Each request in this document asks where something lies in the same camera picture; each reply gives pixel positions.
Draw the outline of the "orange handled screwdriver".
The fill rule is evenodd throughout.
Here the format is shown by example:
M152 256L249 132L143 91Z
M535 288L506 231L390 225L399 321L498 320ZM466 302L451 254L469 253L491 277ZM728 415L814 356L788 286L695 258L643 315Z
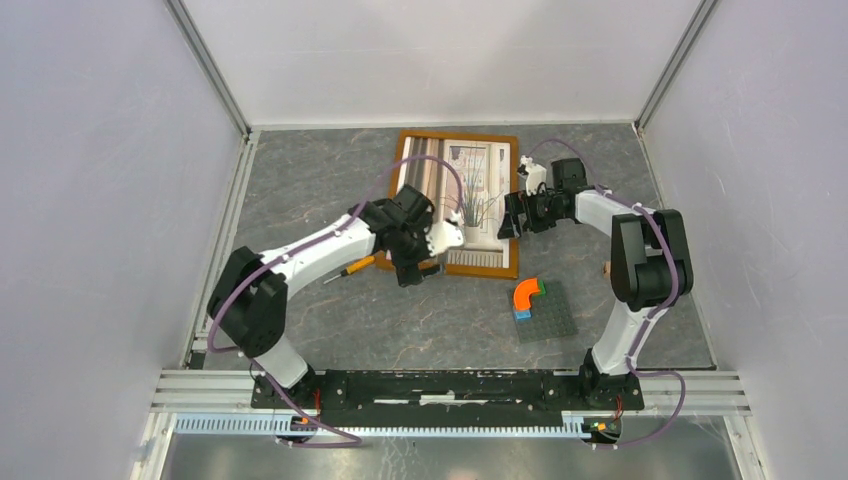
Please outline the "orange handled screwdriver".
M369 267L369 266L373 265L373 264L375 263L375 261L376 261L376 257L375 257L375 256L373 256L373 255L370 255L370 256L364 257L364 258L362 258L362 259L360 259L360 260L357 260L356 262L354 262L354 263L352 263L352 264L350 264L350 265L346 266L344 269L342 269L341 271L339 271L339 272L338 272L337 274L335 274L334 276L332 276L332 277L330 277L330 278L328 278L328 279L324 280L324 281L322 282L322 284L323 284L323 285L327 285L328 283L330 283L330 282L332 282L332 281L334 281L334 280L337 280L337 279L339 279L339 278L347 277L347 276L353 275L353 274L355 274L355 273L357 273L357 272L359 272L359 271L361 271L361 270L363 270L363 269L365 269L365 268L367 268L367 267Z

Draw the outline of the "wooden picture frame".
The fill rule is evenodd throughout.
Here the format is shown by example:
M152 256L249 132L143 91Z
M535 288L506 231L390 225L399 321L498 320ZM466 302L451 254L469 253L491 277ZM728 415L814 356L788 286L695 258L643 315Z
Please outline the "wooden picture frame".
M514 280L519 274L515 240L499 240L505 213L504 196L518 188L519 140L515 136L467 132L403 130L396 159L417 155L437 157L449 164L415 160L392 173L389 193L410 185L435 206L434 218L445 220L454 211L465 243L420 263L422 269L442 267L448 275Z

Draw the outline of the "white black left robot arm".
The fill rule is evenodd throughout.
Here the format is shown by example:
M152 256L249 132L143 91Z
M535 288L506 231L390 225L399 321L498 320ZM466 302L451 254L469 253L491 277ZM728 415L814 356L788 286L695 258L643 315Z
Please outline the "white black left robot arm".
M365 201L334 223L277 249L248 247L228 257L207 304L212 323L207 349L219 353L217 334L276 382L275 392L290 407L314 394L310 366L286 337L288 302L307 285L344 265L379 252L395 261L402 287L422 282L421 262L435 249L435 206L423 193L404 186L392 198Z

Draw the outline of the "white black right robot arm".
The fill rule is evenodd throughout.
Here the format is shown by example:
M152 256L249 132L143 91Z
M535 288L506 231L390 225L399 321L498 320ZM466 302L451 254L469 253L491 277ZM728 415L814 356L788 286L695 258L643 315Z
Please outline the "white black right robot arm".
M498 238L541 233L560 220L571 220L610 239L609 281L616 303L601 338L587 352L577 382L580 400L602 408L618 390L634 389L637 358L647 336L693 287L682 214L646 208L608 188L589 186L578 158L543 167L524 156L517 172L525 187L505 196Z

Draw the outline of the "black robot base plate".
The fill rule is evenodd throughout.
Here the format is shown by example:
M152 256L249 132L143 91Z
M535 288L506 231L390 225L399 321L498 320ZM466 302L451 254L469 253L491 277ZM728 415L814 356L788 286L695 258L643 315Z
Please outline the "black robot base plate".
M334 427L553 427L564 412L640 411L632 374L538 370L327 370L289 389Z

